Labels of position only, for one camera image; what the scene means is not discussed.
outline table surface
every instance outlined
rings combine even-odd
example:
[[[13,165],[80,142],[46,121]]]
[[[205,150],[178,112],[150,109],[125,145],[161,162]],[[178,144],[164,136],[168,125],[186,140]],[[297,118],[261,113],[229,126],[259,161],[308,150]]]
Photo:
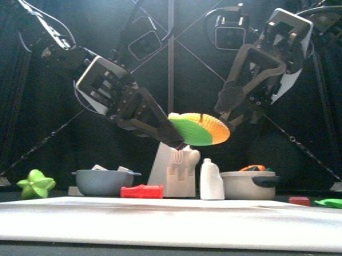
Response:
[[[0,203],[0,240],[342,252],[340,213],[276,201],[66,196]]]

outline cooking pot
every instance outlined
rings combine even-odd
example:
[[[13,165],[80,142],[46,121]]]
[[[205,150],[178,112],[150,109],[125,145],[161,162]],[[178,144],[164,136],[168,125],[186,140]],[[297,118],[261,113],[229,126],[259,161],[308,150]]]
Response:
[[[272,200],[279,176],[271,171],[221,172],[224,198],[235,200]]]
[[[76,185],[84,196],[117,197],[121,187],[130,187],[137,172],[116,170],[77,170]]]

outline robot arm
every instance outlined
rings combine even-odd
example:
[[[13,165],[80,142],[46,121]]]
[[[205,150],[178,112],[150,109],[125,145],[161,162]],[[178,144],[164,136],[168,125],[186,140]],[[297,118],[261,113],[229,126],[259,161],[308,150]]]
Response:
[[[76,81],[76,89],[96,112],[122,129],[181,148],[182,137],[148,90],[137,86],[120,64],[77,46],[66,27],[23,0],[3,0],[0,8],[10,13],[26,50],[41,55],[54,73]],[[49,21],[66,35],[57,32]]]
[[[259,39],[240,47],[215,106],[231,131],[245,120],[257,118],[259,107],[272,104],[292,87],[311,30],[308,20],[276,9]]]

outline green and yellow object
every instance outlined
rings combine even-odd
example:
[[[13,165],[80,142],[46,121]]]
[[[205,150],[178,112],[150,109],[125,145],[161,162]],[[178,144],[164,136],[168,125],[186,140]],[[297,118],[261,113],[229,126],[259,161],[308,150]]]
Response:
[[[168,120],[186,145],[215,145],[224,142],[229,137],[228,127],[215,117],[207,114],[169,113]]]
[[[22,188],[21,199],[46,198],[48,191],[54,187],[56,182],[52,178],[45,177],[42,172],[33,169],[25,180],[19,180],[17,186]]]

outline star-shaped toy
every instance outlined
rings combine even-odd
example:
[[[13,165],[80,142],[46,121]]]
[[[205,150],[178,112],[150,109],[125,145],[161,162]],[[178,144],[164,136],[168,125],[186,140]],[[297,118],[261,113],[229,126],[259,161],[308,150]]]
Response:
[[[33,169],[25,180],[19,180],[17,186],[22,188],[21,199],[46,198],[48,191],[54,187],[56,182],[45,177],[42,172]]]

